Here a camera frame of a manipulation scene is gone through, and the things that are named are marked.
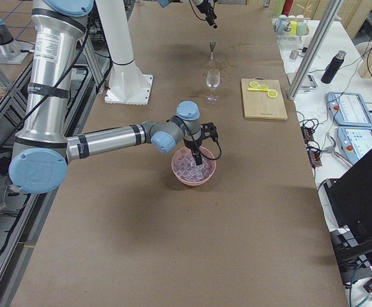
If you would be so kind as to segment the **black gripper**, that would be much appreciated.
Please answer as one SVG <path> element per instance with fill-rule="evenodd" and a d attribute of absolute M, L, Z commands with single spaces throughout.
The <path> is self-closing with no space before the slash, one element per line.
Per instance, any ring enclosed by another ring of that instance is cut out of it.
<path fill-rule="evenodd" d="M 212 4 L 208 0 L 204 0 L 201 4 L 201 12 L 205 14 L 206 21 L 210 23 L 214 29 L 217 29 L 217 24 L 215 23 L 215 13 Z"/>
<path fill-rule="evenodd" d="M 189 141 L 188 148 L 191 150 L 196 166 L 202 165 L 202 156 L 199 149 L 199 143 L 196 141 Z"/>

